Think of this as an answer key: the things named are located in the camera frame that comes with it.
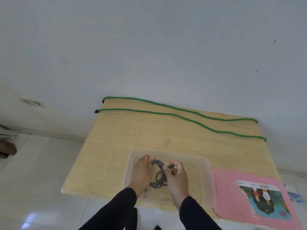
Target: green rope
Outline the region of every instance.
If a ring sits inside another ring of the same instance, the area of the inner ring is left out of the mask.
[[[138,100],[138,101],[143,101],[143,102],[149,102],[149,103],[152,103],[152,104],[155,104],[155,105],[173,108],[175,110],[181,110],[181,111],[185,111],[185,112],[194,113],[194,114],[200,115],[202,117],[205,117],[207,119],[220,120],[220,121],[252,120],[252,121],[255,121],[258,124],[257,120],[251,119],[251,118],[241,118],[241,119],[220,119],[220,118],[213,118],[213,117],[210,117],[210,116],[203,115],[203,114],[201,114],[199,112],[196,112],[196,111],[186,110],[186,109],[182,109],[182,108],[178,108],[178,107],[174,107],[174,106],[170,106],[170,105],[166,105],[166,104],[162,104],[162,103],[158,103],[158,102],[153,102],[153,101],[149,101],[149,100],[145,100],[145,99],[135,98],[135,97],[111,97],[111,96],[109,96],[109,97],[105,97],[102,100],[102,102],[104,102],[104,100],[109,99],[109,98],[132,99],[132,100]]]
[[[100,111],[109,111],[109,110],[125,110],[125,111],[135,111],[135,112],[143,112],[143,113],[151,113],[151,114],[157,114],[157,115],[173,115],[173,116],[177,116],[179,118],[182,118],[184,120],[187,120],[187,121],[190,121],[192,123],[196,123],[210,131],[213,131],[213,132],[216,132],[216,133],[228,133],[228,134],[232,134],[232,135],[237,135],[237,136],[240,136],[240,137],[247,137],[247,138],[259,138],[259,139],[264,139],[264,142],[267,141],[266,138],[262,137],[262,136],[258,136],[258,135],[240,135],[240,134],[237,134],[237,133],[234,133],[234,132],[231,132],[231,131],[218,131],[218,130],[214,130],[200,122],[197,122],[195,120],[192,120],[192,119],[188,119],[188,118],[185,118],[181,115],[177,115],[177,114],[173,114],[173,113],[161,113],[161,112],[153,112],[153,111],[147,111],[147,110],[133,110],[133,109],[123,109],[123,108],[111,108],[111,109],[100,109],[100,110],[96,110],[96,112],[100,112]]]

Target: person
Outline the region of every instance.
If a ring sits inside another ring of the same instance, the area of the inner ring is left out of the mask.
[[[136,230],[137,199],[150,185],[152,166],[155,157],[145,155],[135,164],[130,184],[120,191],[108,204],[102,207],[79,230],[114,229]],[[221,230],[204,209],[189,195],[188,176],[181,162],[170,160],[177,169],[163,166],[167,177],[167,186],[173,203],[179,211],[179,217],[187,230]]]

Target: pink plastic lid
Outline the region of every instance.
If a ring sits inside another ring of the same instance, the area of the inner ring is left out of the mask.
[[[216,168],[212,174],[213,210],[220,217],[282,230],[303,229],[282,182]]]

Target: brown object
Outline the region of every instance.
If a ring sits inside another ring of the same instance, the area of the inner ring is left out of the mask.
[[[17,149],[13,143],[0,141],[0,152],[9,155],[15,155],[17,153]]]
[[[103,108],[175,113],[216,130],[232,131],[242,135],[261,135],[254,121],[210,120],[193,113],[147,102],[107,99]],[[198,112],[216,118],[242,118],[207,111]],[[215,133],[175,116],[102,111],[97,114],[95,124],[62,187],[62,193],[112,199],[122,189],[128,155],[135,148],[205,156],[212,168],[281,180],[263,139]],[[174,206],[141,201],[138,201],[137,205],[176,210]],[[212,209],[206,211],[211,217],[220,218]]]
[[[0,152],[0,158],[4,158],[4,159],[6,159],[6,158],[8,158],[8,157],[9,157],[9,155],[8,155],[8,154],[3,153],[3,152]]]

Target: forearm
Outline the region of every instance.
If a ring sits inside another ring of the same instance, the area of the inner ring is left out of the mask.
[[[208,229],[221,230],[214,220],[191,196],[186,197],[182,202],[179,211],[180,220],[186,230]]]
[[[124,229],[133,213],[136,200],[137,195],[132,188],[123,189],[79,230]]]

